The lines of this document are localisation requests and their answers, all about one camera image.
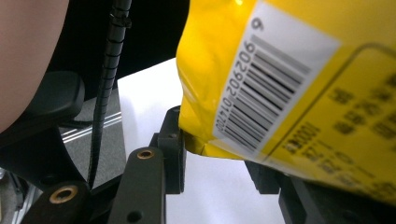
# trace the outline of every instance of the skin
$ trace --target skin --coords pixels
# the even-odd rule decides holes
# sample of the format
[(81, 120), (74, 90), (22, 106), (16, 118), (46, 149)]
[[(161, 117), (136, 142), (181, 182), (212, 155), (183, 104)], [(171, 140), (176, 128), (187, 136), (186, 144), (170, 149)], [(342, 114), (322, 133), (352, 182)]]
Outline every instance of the skin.
[(67, 6), (68, 0), (0, 0), (0, 133), (35, 95)]

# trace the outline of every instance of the brass insert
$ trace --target brass insert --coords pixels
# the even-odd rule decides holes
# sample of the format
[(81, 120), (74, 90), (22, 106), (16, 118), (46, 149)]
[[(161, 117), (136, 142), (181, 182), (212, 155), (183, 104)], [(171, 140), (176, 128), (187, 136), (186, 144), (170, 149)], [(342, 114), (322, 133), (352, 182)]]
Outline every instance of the brass insert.
[(154, 156), (154, 152), (151, 150), (144, 150), (137, 154), (137, 158), (140, 160), (147, 160)]
[(69, 185), (57, 189), (49, 197), (51, 203), (66, 203), (72, 200), (78, 193), (77, 186)]

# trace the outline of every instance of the barcode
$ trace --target barcode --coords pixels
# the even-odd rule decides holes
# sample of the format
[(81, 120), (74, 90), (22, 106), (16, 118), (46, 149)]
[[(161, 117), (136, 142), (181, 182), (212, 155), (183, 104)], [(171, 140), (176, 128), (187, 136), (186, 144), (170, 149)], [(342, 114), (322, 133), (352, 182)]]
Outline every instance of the barcode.
[(244, 158), (268, 156), (265, 150), (273, 148), (266, 144), (282, 139), (275, 134), (290, 128), (284, 120), (339, 46), (331, 36), (258, 1), (220, 98), (212, 143)]
[(252, 153), (261, 149), (263, 138), (310, 69), (256, 35), (250, 41), (255, 52), (238, 93), (232, 98), (233, 105), (223, 133)]

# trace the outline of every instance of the black plastic part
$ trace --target black plastic part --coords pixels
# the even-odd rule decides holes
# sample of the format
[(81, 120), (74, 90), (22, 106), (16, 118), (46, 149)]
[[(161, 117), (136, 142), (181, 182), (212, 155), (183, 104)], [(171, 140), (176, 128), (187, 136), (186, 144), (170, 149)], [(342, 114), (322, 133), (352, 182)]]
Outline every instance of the black plastic part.
[(106, 64), (107, 68), (117, 68), (117, 66), (119, 65), (119, 60), (120, 60), (120, 56), (109, 56), (109, 57), (105, 57), (105, 62), (104, 64)]
[(111, 206), (119, 189), (122, 175), (116, 176), (105, 184), (91, 191), (90, 206), (92, 208), (91, 224), (107, 223)]
[(0, 167), (45, 190), (67, 181), (85, 181), (70, 159), (57, 127), (0, 149)]
[[(138, 155), (145, 151), (150, 151), (153, 156), (140, 159)], [(133, 151), (126, 164), (108, 223), (164, 223), (163, 182), (163, 153), (156, 147)]]
[(81, 110), (83, 100), (84, 83), (77, 74), (47, 73), (22, 115), (0, 134), (0, 150), (1, 147), (72, 119)]
[(158, 135), (159, 133), (155, 133), (152, 135), (151, 141), (149, 142), (149, 147), (158, 147)]
[[(65, 203), (51, 203), (51, 195), (58, 189), (67, 186), (77, 187), (77, 194)], [(90, 197), (88, 186), (84, 182), (68, 181), (54, 186), (39, 197), (37, 202), (29, 209), (21, 224), (32, 223), (57, 223), (76, 224), (88, 223), (90, 211), (86, 202)]]
[(396, 207), (380, 202), (372, 202), (373, 215), (379, 223), (396, 223)]
[(116, 6), (113, 5), (113, 8), (110, 13), (110, 18), (115, 17), (115, 18), (125, 18), (128, 17), (129, 15), (129, 9), (127, 10), (120, 10)]
[(279, 185), (276, 181), (277, 171), (253, 161), (245, 161), (250, 177), (260, 194), (278, 194)]
[(61, 128), (68, 128), (68, 129), (85, 129), (92, 125), (92, 121), (85, 121), (85, 120), (68, 120), (63, 122), (59, 125)]
[(286, 176), (281, 188), (279, 204), (288, 224), (379, 223), (370, 201), (359, 196)]
[(121, 43), (125, 38), (125, 26), (122, 26), (120, 23), (114, 23), (114, 21), (119, 21), (121, 18), (110, 17), (110, 25), (108, 26), (108, 36), (107, 39), (112, 41), (114, 44)]
[(114, 2), (114, 8), (117, 10), (128, 11), (131, 6), (131, 2), (132, 1), (116, 0)]
[(107, 57), (114, 57), (114, 56), (119, 56), (121, 51), (122, 51), (122, 45), (123, 42), (118, 42), (116, 40), (107, 40), (107, 45), (105, 48), (105, 55)]
[(180, 194), (184, 191), (186, 150), (183, 132), (178, 128), (179, 112), (180, 106), (168, 110), (158, 134), (158, 148), (164, 157), (166, 194)]

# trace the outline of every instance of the printed number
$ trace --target printed number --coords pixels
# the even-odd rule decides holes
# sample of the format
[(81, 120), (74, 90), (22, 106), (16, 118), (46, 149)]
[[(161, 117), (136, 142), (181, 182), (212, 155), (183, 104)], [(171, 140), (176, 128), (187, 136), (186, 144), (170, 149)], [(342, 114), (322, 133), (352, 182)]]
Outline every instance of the printed number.
[(231, 87), (227, 87), (227, 92), (229, 92), (231, 94), (231, 96), (236, 96), (236, 91), (233, 90), (233, 88)]
[(237, 82), (235, 79), (231, 78), (230, 79), (230, 85), (234, 88), (234, 89), (239, 89), (239, 82)]
[(244, 78), (244, 75), (242, 75), (241, 73), (235, 72), (233, 71), (233, 76), (236, 78), (236, 80), (238, 81), (242, 81), (242, 79)]
[(374, 89), (371, 92), (371, 98), (377, 100), (380, 103), (391, 103), (393, 102), (393, 94), (391, 91), (386, 89)]
[(255, 30), (264, 30), (264, 24), (262, 23), (262, 20), (260, 18), (254, 18), (253, 21), (251, 21), (251, 27)]
[(236, 62), (236, 65), (235, 65), (237, 68), (239, 68), (239, 70), (241, 71), (241, 72), (246, 72), (247, 70), (248, 70), (248, 67), (247, 66), (244, 66), (241, 62)]
[(219, 131), (223, 131), (225, 128), (225, 124), (220, 120), (216, 120), (216, 127), (219, 129)]
[(221, 114), (223, 117), (226, 117), (226, 118), (227, 118), (227, 114), (226, 114), (224, 111), (221, 110), (220, 114)]
[(306, 123), (287, 141), (284, 148), (290, 153), (295, 153), (306, 146), (318, 133), (318, 128)]
[(355, 105), (355, 108), (360, 109), (368, 116), (378, 116), (382, 114), (382, 110), (379, 105), (367, 101), (361, 101)]
[(357, 113), (356, 111), (348, 111), (345, 115), (344, 118), (351, 121), (352, 123), (356, 125), (364, 125), (366, 123), (366, 119), (364, 116), (361, 114)]
[(373, 132), (385, 139), (392, 139), (396, 137), (396, 130), (389, 125), (389, 123), (378, 122), (373, 127)]
[(225, 110), (225, 111), (227, 111), (227, 112), (230, 112), (230, 108), (225, 107), (224, 105), (221, 105), (221, 109), (223, 109), (223, 110)]
[(244, 45), (245, 45), (245, 49), (246, 49), (247, 52), (249, 52), (249, 53), (253, 53), (254, 50), (256, 49), (256, 47), (254, 46), (254, 44), (248, 43), (247, 41), (244, 42)]
[(246, 52), (241, 51), (239, 52), (239, 59), (243, 62), (243, 63), (250, 63), (250, 55), (248, 55)]
[(333, 90), (329, 97), (340, 105), (346, 105), (354, 98), (351, 92), (339, 88)]
[(225, 105), (227, 105), (228, 107), (231, 107), (233, 105), (233, 103), (231, 102), (231, 100), (229, 100), (228, 98), (223, 98), (223, 103)]
[(333, 128), (337, 132), (339, 132), (339, 133), (341, 133), (343, 135), (348, 135), (348, 134), (351, 134), (351, 133), (355, 132), (355, 127), (353, 125), (350, 125), (350, 124), (348, 124), (346, 122), (343, 122), (343, 121), (337, 121), (334, 124)]

